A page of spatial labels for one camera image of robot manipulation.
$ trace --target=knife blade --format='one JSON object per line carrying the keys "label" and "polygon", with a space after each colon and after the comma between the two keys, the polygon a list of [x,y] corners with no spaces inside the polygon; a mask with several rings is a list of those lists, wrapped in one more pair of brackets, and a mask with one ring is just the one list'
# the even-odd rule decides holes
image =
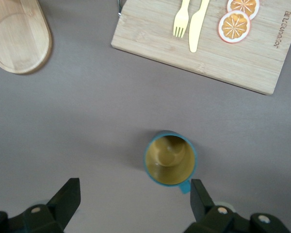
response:
{"label": "knife blade", "polygon": [[202,29],[206,10],[210,0],[202,0],[199,10],[192,16],[189,30],[189,45],[190,51],[196,52],[200,31]]}

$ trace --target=orange slice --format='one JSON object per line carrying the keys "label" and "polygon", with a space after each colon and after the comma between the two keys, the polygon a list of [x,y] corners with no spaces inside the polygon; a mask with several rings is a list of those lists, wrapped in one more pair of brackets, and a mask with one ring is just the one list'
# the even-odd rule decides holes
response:
{"label": "orange slice", "polygon": [[250,31],[249,16],[243,11],[231,11],[226,13],[219,22],[219,35],[228,43],[236,43],[243,40]]}
{"label": "orange slice", "polygon": [[227,11],[239,10],[246,13],[250,20],[253,19],[260,8],[259,0],[228,0]]}

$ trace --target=metal bolt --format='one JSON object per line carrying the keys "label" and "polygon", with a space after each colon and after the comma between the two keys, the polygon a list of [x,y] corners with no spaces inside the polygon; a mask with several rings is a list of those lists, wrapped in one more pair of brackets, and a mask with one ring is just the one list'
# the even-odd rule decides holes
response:
{"label": "metal bolt", "polygon": [[221,214],[223,214],[223,215],[226,215],[226,214],[228,213],[228,212],[227,212],[227,209],[224,208],[224,207],[219,207],[219,208],[218,208],[218,212],[221,213]]}
{"label": "metal bolt", "polygon": [[270,223],[271,222],[270,219],[265,215],[260,215],[258,218],[263,223]]}
{"label": "metal bolt", "polygon": [[41,210],[40,207],[35,207],[35,208],[33,208],[33,209],[31,210],[31,213],[34,214],[34,213],[39,212],[40,210]]}

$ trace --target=mug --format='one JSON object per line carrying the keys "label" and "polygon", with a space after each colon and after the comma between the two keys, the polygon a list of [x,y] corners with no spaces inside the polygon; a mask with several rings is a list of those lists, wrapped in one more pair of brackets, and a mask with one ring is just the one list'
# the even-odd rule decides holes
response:
{"label": "mug", "polygon": [[156,183],[179,186],[185,194],[190,192],[190,178],[197,166],[197,152],[184,136],[173,131],[161,131],[149,142],[144,154],[144,166]]}

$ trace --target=wooden cutting board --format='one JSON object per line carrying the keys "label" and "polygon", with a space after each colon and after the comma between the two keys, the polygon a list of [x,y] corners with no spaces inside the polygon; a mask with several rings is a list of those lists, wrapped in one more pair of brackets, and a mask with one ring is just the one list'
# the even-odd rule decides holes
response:
{"label": "wooden cutting board", "polygon": [[15,74],[39,69],[51,34],[37,0],[0,0],[0,67]]}
{"label": "wooden cutting board", "polygon": [[[189,16],[201,0],[191,0]],[[270,95],[291,44],[291,0],[260,0],[251,31],[229,44],[218,34],[227,0],[210,0],[196,53],[189,50],[189,26],[184,37],[173,36],[181,0],[127,0],[112,46],[158,62]]]}

